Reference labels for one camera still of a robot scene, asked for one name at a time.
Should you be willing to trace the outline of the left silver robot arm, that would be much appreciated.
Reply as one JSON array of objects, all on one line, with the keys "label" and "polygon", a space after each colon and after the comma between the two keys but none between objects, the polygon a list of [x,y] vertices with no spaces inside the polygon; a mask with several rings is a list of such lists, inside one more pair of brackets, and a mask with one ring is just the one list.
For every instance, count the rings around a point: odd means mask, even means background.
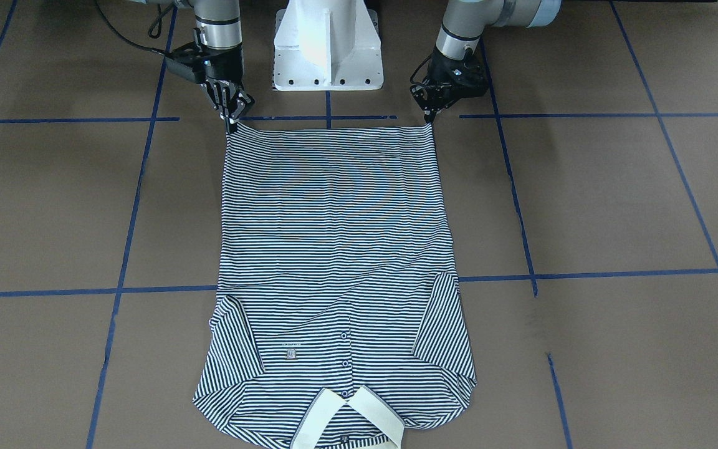
[{"label": "left silver robot arm", "polygon": [[450,1],[430,55],[410,77],[410,93],[431,124],[462,99],[484,96],[489,83],[477,48],[488,27],[544,27],[561,1]]}]

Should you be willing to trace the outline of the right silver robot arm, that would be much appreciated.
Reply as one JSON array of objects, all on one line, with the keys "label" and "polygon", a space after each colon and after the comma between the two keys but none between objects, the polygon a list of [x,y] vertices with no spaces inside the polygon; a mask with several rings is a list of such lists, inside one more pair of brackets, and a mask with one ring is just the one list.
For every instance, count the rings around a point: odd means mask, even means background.
[{"label": "right silver robot arm", "polygon": [[228,135],[254,105],[245,91],[241,12],[238,1],[154,1],[157,16],[148,36],[159,37],[162,20],[172,9],[192,9],[193,39],[173,51],[162,51],[167,69],[199,85],[224,122]]}]

